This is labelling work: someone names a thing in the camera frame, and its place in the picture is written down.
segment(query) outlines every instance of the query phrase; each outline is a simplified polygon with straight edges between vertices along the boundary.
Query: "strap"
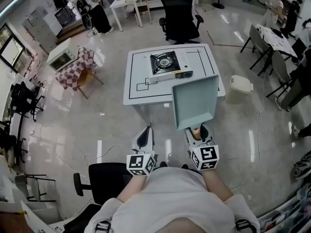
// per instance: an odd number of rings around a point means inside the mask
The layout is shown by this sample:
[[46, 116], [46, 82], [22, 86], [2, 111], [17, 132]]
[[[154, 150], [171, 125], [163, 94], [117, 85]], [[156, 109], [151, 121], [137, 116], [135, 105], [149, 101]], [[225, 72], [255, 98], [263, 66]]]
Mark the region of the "strap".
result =
[[110, 228], [111, 228], [111, 223], [109, 223], [108, 221], [102, 221], [96, 225], [95, 232], [100, 231], [100, 232], [113, 233], [112, 230], [110, 231]]
[[241, 233], [256, 233], [257, 230], [248, 220], [240, 219], [235, 223], [237, 231]]

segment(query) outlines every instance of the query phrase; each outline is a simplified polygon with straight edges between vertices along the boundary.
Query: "tiled floor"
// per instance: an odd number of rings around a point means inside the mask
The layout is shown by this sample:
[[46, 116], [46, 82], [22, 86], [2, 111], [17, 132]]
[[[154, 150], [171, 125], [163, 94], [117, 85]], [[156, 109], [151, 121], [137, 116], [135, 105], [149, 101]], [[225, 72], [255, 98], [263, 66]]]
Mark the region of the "tiled floor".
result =
[[[260, 116], [256, 110], [262, 110], [263, 90], [265, 95], [271, 92], [277, 87], [277, 79], [274, 75], [257, 76], [262, 63], [249, 70], [259, 54], [252, 53], [250, 48], [243, 53], [240, 50], [248, 38], [250, 25], [257, 24], [262, 15], [230, 7], [207, 12], [197, 7], [196, 11], [205, 20], [200, 26], [200, 41], [209, 44], [226, 91], [230, 89], [230, 77], [234, 74], [244, 76], [254, 84], [254, 92], [244, 103], [219, 103], [215, 118], [209, 125], [214, 130], [221, 155], [217, 171], [231, 189], [242, 183], [250, 172], [251, 160], [254, 160], [248, 179], [235, 193], [243, 194], [250, 208], [259, 216], [283, 203], [300, 185], [292, 180], [291, 169], [293, 163], [309, 150], [310, 139], [295, 140], [289, 128], [291, 124], [302, 127], [311, 122], [310, 98], [304, 98], [291, 112], [286, 112], [276, 108], [273, 97], [264, 97], [259, 153]], [[145, 126], [131, 107], [123, 105], [122, 100], [128, 52], [172, 44], [165, 41], [158, 24], [164, 10], [151, 13], [153, 24], [150, 24], [148, 15], [142, 16], [143, 28], [137, 27], [134, 15], [125, 19], [120, 13], [124, 29], [120, 32], [111, 11], [107, 11], [109, 21], [115, 27], [114, 32], [91, 38], [82, 33], [73, 38], [77, 45], [96, 52], [100, 67], [97, 75], [104, 82], [101, 86], [94, 81], [87, 87], [88, 100], [78, 92], [63, 90], [48, 67], [42, 70], [40, 79], [48, 81], [45, 111], [38, 114], [37, 123], [25, 120], [23, 136], [27, 138], [29, 154], [25, 156], [24, 168], [28, 173], [46, 173], [56, 179], [55, 185], [41, 185], [51, 198], [57, 200], [62, 216], [72, 216], [91, 197], [90, 191], [79, 197], [73, 185], [73, 170], [87, 175], [84, 155], [96, 156], [98, 141], [102, 140], [103, 153], [114, 144], [123, 146], [113, 148], [103, 157], [103, 162], [125, 162], [126, 149], [131, 148], [133, 137]], [[294, 68], [291, 61], [287, 64], [289, 70]], [[172, 107], [154, 105], [150, 109], [159, 161], [168, 160], [171, 166], [191, 164], [184, 133], [175, 129]], [[86, 161], [89, 164], [96, 162], [90, 156]]]

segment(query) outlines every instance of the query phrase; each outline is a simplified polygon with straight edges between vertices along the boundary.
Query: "black dress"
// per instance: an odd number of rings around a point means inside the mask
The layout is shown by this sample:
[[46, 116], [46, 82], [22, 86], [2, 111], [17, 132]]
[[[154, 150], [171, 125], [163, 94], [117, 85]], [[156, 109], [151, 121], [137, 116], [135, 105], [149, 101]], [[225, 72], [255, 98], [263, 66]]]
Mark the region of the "black dress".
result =
[[287, 14], [287, 23], [284, 28], [284, 31], [286, 33], [290, 33], [295, 30], [296, 23], [297, 23], [297, 15], [295, 14], [295, 11], [297, 11], [297, 13], [300, 12], [300, 6], [297, 1], [292, 2], [289, 12]]
[[101, 5], [97, 5], [95, 8], [89, 11], [92, 24], [95, 26], [98, 33], [107, 33], [111, 30], [106, 13]]

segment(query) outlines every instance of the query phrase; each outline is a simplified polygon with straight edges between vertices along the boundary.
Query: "light blue tray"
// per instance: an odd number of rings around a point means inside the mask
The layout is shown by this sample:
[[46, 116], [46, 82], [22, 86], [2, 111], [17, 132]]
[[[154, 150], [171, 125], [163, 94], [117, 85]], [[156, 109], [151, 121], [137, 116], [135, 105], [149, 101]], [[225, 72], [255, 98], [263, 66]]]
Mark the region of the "light blue tray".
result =
[[213, 75], [172, 87], [177, 130], [199, 125], [214, 118], [218, 83], [218, 75]]

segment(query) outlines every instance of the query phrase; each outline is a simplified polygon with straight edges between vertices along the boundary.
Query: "trash bin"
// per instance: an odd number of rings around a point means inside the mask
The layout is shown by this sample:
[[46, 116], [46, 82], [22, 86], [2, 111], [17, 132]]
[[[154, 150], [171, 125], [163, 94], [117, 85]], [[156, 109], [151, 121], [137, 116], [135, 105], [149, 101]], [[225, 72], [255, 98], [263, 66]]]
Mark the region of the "trash bin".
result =
[[253, 90], [254, 86], [247, 78], [233, 75], [230, 79], [230, 91], [225, 100], [232, 104], [241, 103]]

